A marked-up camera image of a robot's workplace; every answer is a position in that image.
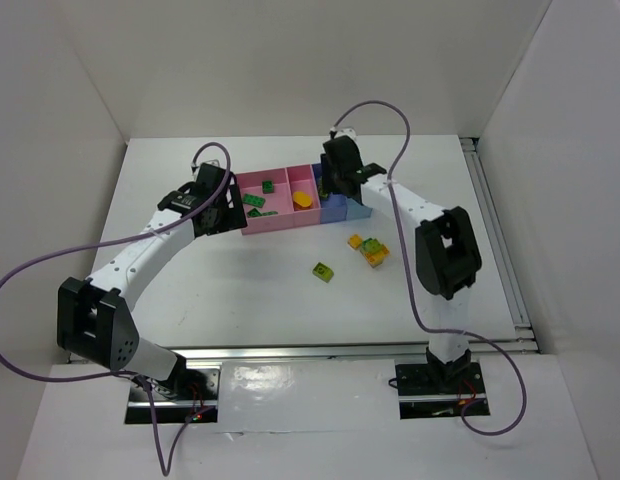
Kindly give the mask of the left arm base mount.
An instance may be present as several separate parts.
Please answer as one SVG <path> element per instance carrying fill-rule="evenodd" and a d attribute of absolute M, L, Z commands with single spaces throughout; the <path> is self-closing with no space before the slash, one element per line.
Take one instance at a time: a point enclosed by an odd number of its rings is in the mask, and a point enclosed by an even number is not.
<path fill-rule="evenodd" d="M 156 382 L 150 381 L 157 423 L 182 424 L 186 417 L 194 415 L 193 424 L 218 422 L 218 397 L 221 380 L 219 365 L 205 365 L 198 371 L 205 381 L 186 388 L 184 394 L 170 393 Z M 124 423 L 126 425 L 150 425 L 151 409 L 147 392 L 138 381 L 130 387 Z"/>

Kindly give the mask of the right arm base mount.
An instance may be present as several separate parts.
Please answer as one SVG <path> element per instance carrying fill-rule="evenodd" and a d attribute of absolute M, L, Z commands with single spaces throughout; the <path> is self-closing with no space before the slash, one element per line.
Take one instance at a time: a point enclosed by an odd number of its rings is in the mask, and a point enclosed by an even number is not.
<path fill-rule="evenodd" d="M 490 408 L 478 362 L 472 362 L 460 377 L 446 386 L 430 378 L 426 364 L 397 364 L 388 386 L 398 395 L 402 420 L 489 416 Z"/>

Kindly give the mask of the green lego plate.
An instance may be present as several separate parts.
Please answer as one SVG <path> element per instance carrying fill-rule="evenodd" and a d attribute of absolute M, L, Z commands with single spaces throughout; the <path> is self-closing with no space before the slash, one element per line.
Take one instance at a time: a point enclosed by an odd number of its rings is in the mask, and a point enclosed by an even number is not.
<path fill-rule="evenodd" d="M 248 194 L 248 193 L 243 195 L 242 201 L 244 204 L 255 207 L 255 208 L 262 208 L 266 202 L 266 200 L 263 197 Z"/>

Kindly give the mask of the dark green square lego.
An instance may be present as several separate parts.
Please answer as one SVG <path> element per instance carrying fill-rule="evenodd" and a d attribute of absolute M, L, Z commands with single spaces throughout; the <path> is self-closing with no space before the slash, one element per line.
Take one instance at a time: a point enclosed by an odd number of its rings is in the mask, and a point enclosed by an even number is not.
<path fill-rule="evenodd" d="M 263 181 L 262 184 L 262 193 L 263 194 L 270 194 L 274 192 L 274 184 L 272 181 Z"/>

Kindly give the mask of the yellow round flower lego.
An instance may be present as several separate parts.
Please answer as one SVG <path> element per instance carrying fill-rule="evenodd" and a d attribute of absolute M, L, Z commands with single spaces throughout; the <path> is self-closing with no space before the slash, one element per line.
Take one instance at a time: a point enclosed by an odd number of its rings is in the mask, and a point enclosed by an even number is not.
<path fill-rule="evenodd" d="M 314 205 L 312 196 L 304 191 L 294 191 L 292 193 L 292 201 L 295 210 L 309 210 Z"/>

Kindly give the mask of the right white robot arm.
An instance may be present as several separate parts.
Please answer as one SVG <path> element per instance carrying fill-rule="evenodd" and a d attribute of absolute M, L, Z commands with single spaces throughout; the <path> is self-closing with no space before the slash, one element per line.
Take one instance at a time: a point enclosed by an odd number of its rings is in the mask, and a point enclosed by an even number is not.
<path fill-rule="evenodd" d="M 432 203 L 390 179 L 378 164 L 364 164 L 347 130 L 333 127 L 323 149 L 323 186 L 395 221 L 411 305 L 429 336 L 428 376 L 440 389 L 459 382 L 471 363 L 465 335 L 469 296 L 482 267 L 468 212 Z"/>

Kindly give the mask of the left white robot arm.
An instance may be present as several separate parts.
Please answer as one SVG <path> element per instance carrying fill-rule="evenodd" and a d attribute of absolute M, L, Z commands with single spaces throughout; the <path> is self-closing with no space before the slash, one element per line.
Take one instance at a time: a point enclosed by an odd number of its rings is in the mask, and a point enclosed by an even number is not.
<path fill-rule="evenodd" d="M 233 173 L 204 163 L 194 180 L 157 205 L 141 239 L 86 279 L 65 280 L 58 290 L 57 343 L 110 371 L 131 371 L 168 398 L 205 393 L 209 380 L 184 356 L 142 338 L 132 312 L 145 289 L 181 250 L 201 236 L 246 227 Z"/>

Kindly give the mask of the orange lego plate stack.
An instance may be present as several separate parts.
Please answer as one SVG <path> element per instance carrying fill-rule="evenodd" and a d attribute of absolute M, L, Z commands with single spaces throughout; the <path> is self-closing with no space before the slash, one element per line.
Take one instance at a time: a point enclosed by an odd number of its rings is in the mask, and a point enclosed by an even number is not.
<path fill-rule="evenodd" d="M 390 251 L 384 244 L 381 244 L 378 248 L 374 248 L 370 251 L 361 248 L 361 254 L 369 266 L 376 268 L 390 255 Z"/>

